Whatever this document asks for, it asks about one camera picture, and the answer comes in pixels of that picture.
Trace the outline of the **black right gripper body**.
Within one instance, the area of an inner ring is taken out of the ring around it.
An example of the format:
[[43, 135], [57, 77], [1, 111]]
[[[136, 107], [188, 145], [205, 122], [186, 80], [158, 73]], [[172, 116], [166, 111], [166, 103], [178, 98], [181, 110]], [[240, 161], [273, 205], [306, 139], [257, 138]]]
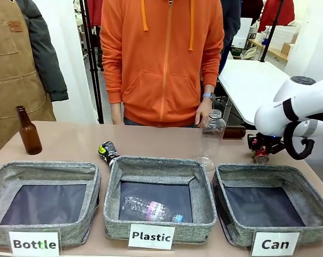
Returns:
[[279, 152], [284, 150], [285, 145], [281, 139], [281, 137], [263, 135], [261, 133], [247, 135], [250, 150], [265, 150], [267, 153], [270, 149], [277, 149]]

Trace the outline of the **red aluminium can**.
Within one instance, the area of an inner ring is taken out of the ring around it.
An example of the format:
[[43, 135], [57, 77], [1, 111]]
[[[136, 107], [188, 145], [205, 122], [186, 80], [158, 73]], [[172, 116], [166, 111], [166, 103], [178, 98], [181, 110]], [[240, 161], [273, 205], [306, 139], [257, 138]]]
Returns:
[[268, 153], [265, 150], [259, 150], [254, 153], [253, 161], [256, 164], [265, 164], [269, 161]]

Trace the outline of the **grey fabric basket can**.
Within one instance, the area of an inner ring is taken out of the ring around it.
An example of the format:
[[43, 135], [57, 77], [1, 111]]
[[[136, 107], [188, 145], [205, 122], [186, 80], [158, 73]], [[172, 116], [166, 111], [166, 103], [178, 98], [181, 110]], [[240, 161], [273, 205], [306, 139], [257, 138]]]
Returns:
[[219, 164], [211, 185], [231, 245], [252, 246], [255, 232], [300, 232], [300, 244], [323, 241], [323, 198], [298, 169]]

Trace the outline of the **white label Can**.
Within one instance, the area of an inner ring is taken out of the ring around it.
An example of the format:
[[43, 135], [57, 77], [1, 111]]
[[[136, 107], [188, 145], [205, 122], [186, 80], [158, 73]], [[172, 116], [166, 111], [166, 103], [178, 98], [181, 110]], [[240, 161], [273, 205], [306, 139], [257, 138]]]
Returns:
[[251, 257], [289, 257], [297, 248], [301, 232], [255, 232]]

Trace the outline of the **crushed black can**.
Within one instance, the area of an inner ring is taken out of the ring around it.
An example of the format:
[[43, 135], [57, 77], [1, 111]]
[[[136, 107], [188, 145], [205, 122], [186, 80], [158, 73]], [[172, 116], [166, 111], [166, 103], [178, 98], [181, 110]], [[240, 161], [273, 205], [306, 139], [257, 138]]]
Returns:
[[102, 143], [98, 148], [98, 153], [110, 168], [112, 167], [114, 160], [120, 156], [111, 141]]

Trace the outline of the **grey fabric basket bottle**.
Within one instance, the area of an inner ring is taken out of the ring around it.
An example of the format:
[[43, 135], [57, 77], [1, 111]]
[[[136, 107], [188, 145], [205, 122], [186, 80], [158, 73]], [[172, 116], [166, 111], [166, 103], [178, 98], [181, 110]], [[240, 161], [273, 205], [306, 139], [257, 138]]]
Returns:
[[99, 205], [101, 173], [87, 162], [14, 161], [0, 167], [0, 247], [9, 232], [59, 232], [63, 247], [84, 244]]

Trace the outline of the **person's left hand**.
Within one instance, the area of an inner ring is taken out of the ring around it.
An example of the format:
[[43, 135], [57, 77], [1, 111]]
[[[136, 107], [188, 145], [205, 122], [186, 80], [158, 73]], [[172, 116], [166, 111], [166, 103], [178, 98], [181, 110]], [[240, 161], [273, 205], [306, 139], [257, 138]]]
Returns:
[[203, 99], [196, 110], [195, 126], [199, 126], [202, 119], [209, 116], [209, 113], [211, 112], [211, 110], [212, 110], [212, 101], [209, 98]]

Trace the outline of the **lying brown glass bottle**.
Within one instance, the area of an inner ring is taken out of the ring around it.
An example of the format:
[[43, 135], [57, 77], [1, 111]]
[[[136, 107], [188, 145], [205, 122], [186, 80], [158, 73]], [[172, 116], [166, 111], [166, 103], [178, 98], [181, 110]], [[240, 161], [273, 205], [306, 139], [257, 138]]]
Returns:
[[244, 126], [226, 126], [223, 139], [243, 139], [246, 135]]

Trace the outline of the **white background table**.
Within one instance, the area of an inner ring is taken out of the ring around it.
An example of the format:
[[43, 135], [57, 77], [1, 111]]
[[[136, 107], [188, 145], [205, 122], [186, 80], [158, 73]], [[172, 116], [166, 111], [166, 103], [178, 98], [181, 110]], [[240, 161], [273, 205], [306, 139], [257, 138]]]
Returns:
[[289, 75], [269, 62], [229, 59], [219, 76], [242, 120], [254, 124], [256, 111], [272, 102]]

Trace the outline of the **cardboard box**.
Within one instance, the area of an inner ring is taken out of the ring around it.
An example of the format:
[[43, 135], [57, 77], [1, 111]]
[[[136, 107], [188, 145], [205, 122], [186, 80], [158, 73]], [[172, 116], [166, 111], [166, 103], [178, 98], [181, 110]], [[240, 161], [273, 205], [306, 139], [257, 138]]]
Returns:
[[298, 34], [295, 34], [290, 43], [284, 43], [281, 49], [281, 53], [288, 56], [291, 52], [292, 47], [295, 45]]

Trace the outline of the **crushed clear plastic bottle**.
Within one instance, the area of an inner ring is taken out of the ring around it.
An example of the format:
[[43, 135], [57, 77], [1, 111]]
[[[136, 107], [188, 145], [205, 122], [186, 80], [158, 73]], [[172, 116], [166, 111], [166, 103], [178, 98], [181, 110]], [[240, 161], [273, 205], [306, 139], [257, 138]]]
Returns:
[[122, 211], [134, 218], [147, 222], [182, 222], [183, 216], [170, 211], [164, 204], [141, 199], [136, 196], [125, 197]]

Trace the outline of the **person in orange hoodie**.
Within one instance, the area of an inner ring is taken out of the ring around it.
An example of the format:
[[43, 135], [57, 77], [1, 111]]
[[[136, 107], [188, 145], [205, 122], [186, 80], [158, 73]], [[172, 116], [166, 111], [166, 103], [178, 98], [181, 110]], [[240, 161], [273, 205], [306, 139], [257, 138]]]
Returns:
[[109, 104], [124, 124], [195, 125], [214, 93], [224, 42], [220, 0], [103, 0], [100, 40]]

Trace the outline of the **black tripod stand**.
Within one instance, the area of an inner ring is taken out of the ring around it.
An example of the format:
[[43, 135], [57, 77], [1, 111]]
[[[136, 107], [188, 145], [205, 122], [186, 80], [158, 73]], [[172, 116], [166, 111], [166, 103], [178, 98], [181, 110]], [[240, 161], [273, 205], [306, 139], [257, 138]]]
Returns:
[[97, 120], [100, 124], [103, 124], [104, 117], [103, 117], [102, 99], [101, 99], [101, 91], [100, 91], [99, 79], [98, 79], [98, 69], [97, 69], [97, 63], [96, 63], [95, 48], [91, 40], [92, 32], [90, 27], [88, 3], [87, 3], [87, 0], [79, 0], [79, 2], [80, 2], [83, 27], [84, 27], [84, 34], [86, 37], [87, 51], [89, 56], [89, 65], [90, 65], [90, 73], [91, 73], [91, 79], [92, 79], [93, 89], [94, 89]]

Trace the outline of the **upright brown glass bottle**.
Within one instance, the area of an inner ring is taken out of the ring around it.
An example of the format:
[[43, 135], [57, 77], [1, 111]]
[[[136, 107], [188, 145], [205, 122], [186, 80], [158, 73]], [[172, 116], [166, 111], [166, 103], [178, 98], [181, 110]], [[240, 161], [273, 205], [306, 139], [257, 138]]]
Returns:
[[26, 153], [29, 155], [39, 154], [42, 151], [42, 145], [36, 126], [31, 122], [24, 106], [17, 106], [16, 111], [20, 121], [19, 133]]

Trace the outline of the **person in brown apron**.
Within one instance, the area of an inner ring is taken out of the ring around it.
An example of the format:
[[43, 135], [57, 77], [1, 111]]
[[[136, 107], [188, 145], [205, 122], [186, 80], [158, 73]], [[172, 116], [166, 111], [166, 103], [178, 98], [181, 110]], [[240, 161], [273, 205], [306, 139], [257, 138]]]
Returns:
[[16, 107], [30, 120], [56, 120], [52, 104], [68, 100], [47, 23], [33, 0], [0, 0], [0, 150], [18, 132]]

